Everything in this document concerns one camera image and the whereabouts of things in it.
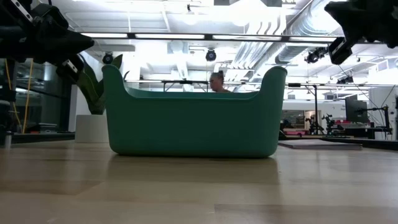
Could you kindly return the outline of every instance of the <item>light wood floor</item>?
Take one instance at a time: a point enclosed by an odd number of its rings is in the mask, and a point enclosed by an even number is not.
[[[0,223],[398,223],[398,153],[121,157],[105,144],[0,149]]]

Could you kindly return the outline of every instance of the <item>green tub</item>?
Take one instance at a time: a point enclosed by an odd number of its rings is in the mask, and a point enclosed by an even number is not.
[[[254,93],[167,93],[125,88],[102,69],[109,144],[128,156],[263,158],[277,149],[287,71],[273,67]]]

